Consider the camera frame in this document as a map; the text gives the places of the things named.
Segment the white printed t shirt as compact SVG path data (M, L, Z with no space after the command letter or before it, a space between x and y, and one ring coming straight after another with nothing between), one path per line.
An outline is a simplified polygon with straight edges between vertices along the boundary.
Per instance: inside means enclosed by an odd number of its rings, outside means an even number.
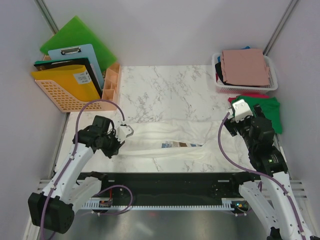
M134 134L125 140L112 161L191 160L238 163L244 154L239 136L233 137L220 121L164 120L133 123Z

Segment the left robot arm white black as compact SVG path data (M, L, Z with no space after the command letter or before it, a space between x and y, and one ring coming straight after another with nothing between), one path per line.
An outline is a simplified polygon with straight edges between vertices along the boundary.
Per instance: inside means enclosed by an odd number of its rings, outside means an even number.
M106 196L110 185L104 175L91 172L85 180L76 181L87 162L97 150L112 158L134 130L126 124L115 128L113 121L103 116L95 116L93 123L77 130L71 149L63 164L40 193L32 193L28 198L31 222L42 230L64 234L71 227L79 209L95 194Z

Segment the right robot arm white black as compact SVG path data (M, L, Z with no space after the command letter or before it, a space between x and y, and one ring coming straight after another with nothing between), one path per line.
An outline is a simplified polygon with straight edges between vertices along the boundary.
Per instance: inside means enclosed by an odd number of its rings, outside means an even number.
M229 191L242 196L262 223L268 240L317 240L309 229L294 196L288 166L274 146L275 130L261 107L253 108L243 100L231 105L218 133L226 128L232 136L240 135L248 150L253 169L245 168L225 153L221 137L218 146L225 159L241 170L233 176Z

